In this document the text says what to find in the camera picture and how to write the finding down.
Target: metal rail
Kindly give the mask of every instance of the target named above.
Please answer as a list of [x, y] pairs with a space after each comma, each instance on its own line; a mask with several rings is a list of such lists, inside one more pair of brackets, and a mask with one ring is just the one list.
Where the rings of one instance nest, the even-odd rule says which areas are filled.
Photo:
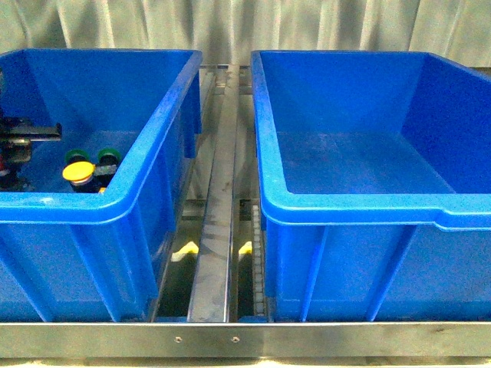
[[189, 303], [189, 322], [229, 321], [239, 66], [231, 65], [227, 74]]

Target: mechanical part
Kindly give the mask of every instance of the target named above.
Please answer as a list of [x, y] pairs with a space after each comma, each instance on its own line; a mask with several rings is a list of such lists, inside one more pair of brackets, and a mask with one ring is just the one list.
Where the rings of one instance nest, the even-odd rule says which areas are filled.
[[61, 140], [61, 125], [33, 126], [27, 117], [3, 117], [0, 110], [0, 191], [25, 192], [28, 180], [18, 176], [32, 158], [32, 141]]

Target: black plastic part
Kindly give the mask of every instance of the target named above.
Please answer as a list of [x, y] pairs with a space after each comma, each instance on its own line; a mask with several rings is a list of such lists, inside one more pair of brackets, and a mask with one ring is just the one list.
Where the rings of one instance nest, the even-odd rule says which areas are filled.
[[99, 193], [99, 190], [101, 190], [101, 184], [93, 176], [84, 184], [75, 185], [72, 182], [70, 184], [76, 193]]
[[116, 171], [117, 165], [97, 164], [95, 166], [94, 176], [97, 178], [103, 188], [107, 188]]
[[99, 164], [101, 166], [109, 166], [109, 165], [117, 166], [120, 164], [120, 160], [116, 156], [107, 154], [102, 156], [101, 159], [99, 159]]

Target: metal frame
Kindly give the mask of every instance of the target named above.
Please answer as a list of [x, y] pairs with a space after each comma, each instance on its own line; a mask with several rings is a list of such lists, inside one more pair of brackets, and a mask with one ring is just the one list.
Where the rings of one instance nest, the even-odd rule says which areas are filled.
[[[214, 74], [208, 72], [202, 82], [202, 91], [215, 90], [215, 96], [223, 96], [189, 306], [190, 323], [0, 324], [0, 357], [295, 357], [297, 362], [302, 358], [322, 358], [316, 363], [326, 365], [419, 366], [489, 362], [491, 322], [226, 323], [229, 302], [233, 300], [230, 297], [232, 230], [237, 200], [231, 178], [235, 175], [236, 140], [240, 139], [237, 137], [239, 95], [250, 94], [248, 72], [237, 66], [218, 67]], [[215, 96], [208, 96], [202, 96], [203, 106], [208, 100], [213, 105]], [[184, 215], [203, 216], [201, 204], [203, 201], [191, 201]], [[261, 249], [262, 237], [258, 203], [253, 202], [252, 207], [253, 248], [260, 269], [262, 254], [257, 252]], [[256, 275], [255, 284], [261, 282], [262, 276]], [[360, 363], [356, 360], [360, 357], [373, 359]]]

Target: plastic storage bin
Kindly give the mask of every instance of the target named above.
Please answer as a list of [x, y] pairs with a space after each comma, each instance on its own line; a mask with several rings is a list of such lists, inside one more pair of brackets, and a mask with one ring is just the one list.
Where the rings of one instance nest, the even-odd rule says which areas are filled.
[[432, 54], [252, 54], [277, 320], [491, 318], [491, 80]]
[[[22, 169], [34, 192], [0, 192], [0, 320], [145, 320], [200, 130], [198, 51], [26, 50], [0, 57], [0, 106], [37, 126]], [[61, 177], [73, 148], [124, 159], [104, 194]]]

